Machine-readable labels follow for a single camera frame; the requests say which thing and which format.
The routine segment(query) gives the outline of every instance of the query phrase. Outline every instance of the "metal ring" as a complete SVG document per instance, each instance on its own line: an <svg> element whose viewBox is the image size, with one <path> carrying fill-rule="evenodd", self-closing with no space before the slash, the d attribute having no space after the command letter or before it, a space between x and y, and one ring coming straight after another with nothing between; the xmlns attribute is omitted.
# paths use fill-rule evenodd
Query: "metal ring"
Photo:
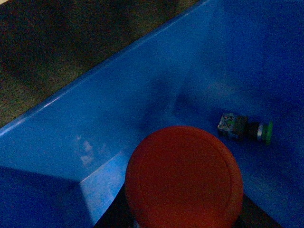
<svg viewBox="0 0 304 228"><path fill-rule="evenodd" d="M263 133L263 124L260 123L257 130L257 140L262 141L262 133Z"/></svg>

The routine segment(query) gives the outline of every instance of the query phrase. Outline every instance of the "red emergency stop button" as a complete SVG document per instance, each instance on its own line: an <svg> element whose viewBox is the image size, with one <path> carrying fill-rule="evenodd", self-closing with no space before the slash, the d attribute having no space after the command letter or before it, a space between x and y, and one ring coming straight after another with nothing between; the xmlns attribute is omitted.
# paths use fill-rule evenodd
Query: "red emergency stop button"
<svg viewBox="0 0 304 228"><path fill-rule="evenodd" d="M198 128L173 126L135 149L125 191L142 228L231 228L241 211L243 182L220 140Z"/></svg>

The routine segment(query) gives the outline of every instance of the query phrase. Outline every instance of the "floor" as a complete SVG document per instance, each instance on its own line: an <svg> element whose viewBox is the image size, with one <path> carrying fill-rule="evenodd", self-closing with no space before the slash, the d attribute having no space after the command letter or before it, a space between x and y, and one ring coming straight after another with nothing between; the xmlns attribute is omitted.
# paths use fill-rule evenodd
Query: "floor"
<svg viewBox="0 0 304 228"><path fill-rule="evenodd" d="M0 5L0 127L198 0L16 1ZM249 227L279 227L247 197Z"/></svg>

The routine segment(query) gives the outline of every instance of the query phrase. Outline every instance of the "blue plastic bin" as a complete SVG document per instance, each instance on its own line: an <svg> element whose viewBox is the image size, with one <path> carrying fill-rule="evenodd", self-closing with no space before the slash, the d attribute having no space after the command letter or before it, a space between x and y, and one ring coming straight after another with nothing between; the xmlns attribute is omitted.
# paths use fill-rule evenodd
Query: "blue plastic bin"
<svg viewBox="0 0 304 228"><path fill-rule="evenodd" d="M209 0L0 129L0 227L92 227L148 134L217 136L223 112L274 121L272 144L222 141L245 193L304 227L304 2Z"/></svg>

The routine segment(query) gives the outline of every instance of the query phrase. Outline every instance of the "green cap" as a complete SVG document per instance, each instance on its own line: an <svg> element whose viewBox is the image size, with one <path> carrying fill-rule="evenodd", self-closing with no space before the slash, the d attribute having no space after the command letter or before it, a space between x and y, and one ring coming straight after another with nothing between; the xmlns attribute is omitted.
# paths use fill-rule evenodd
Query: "green cap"
<svg viewBox="0 0 304 228"><path fill-rule="evenodd" d="M267 133L266 133L266 145L270 145L271 143L271 136L272 136L272 128L273 128L274 124L272 123L272 121L269 122L268 127L267 127Z"/></svg>

